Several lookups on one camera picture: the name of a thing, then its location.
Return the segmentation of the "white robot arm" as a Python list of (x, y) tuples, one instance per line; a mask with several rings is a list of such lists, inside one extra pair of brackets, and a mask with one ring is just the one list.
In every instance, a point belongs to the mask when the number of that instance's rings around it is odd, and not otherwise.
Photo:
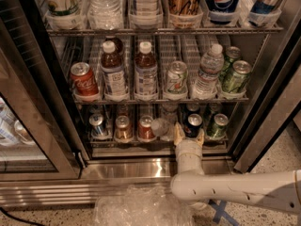
[(195, 139), (174, 125), (177, 173), (170, 188), (181, 202), (201, 208), (209, 200), (220, 200), (276, 210), (301, 213), (301, 170), (272, 173), (208, 175), (202, 166), (204, 132)]

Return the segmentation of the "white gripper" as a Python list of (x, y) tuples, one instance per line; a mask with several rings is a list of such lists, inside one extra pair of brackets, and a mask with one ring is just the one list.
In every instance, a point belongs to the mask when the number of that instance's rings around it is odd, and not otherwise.
[(205, 141), (205, 133), (203, 129), (199, 130), (196, 141), (185, 139), (185, 133), (182, 126), (176, 122), (174, 125), (174, 145), (176, 153), (176, 161), (178, 173), (185, 171), (195, 171), (198, 174), (203, 174), (202, 167), (202, 146)]

